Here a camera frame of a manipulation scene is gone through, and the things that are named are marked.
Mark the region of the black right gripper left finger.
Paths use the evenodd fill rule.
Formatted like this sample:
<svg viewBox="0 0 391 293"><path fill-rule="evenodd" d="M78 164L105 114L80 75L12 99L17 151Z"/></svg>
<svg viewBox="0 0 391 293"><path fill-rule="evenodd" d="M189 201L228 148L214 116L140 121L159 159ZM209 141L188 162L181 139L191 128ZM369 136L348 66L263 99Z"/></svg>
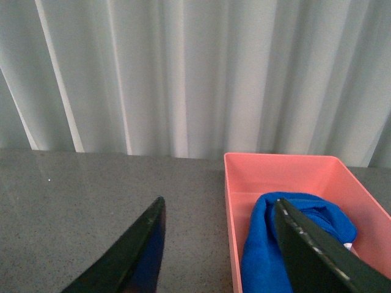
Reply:
<svg viewBox="0 0 391 293"><path fill-rule="evenodd" d="M64 292L156 292L166 233L166 203L156 200Z"/></svg>

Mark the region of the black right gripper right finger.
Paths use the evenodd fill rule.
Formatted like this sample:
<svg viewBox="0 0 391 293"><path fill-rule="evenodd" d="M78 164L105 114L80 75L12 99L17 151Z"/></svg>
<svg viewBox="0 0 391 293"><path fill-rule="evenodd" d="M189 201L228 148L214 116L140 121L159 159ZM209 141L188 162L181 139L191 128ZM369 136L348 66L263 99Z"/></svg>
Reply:
<svg viewBox="0 0 391 293"><path fill-rule="evenodd" d="M390 292L360 260L286 199L275 203L277 243L294 292Z"/></svg>

